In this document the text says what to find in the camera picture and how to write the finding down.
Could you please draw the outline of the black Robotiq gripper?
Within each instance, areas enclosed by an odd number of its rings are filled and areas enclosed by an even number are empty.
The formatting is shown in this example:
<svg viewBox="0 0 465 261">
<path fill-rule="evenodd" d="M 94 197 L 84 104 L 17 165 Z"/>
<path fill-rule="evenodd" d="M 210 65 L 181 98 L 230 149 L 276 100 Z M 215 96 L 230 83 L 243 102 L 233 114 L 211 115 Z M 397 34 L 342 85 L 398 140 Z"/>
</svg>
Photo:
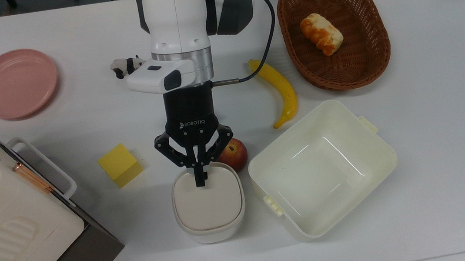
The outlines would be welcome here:
<svg viewBox="0 0 465 261">
<path fill-rule="evenodd" d="M 178 167 L 190 168 L 195 186 L 205 186 L 205 167 L 216 161 L 233 136 L 231 128 L 219 124 L 214 113 L 212 84 L 186 87 L 163 95 L 167 116 L 165 132 L 155 137 L 154 146 Z M 217 140 L 206 145 L 217 132 Z M 185 154 L 170 145 L 174 140 Z"/>
</svg>

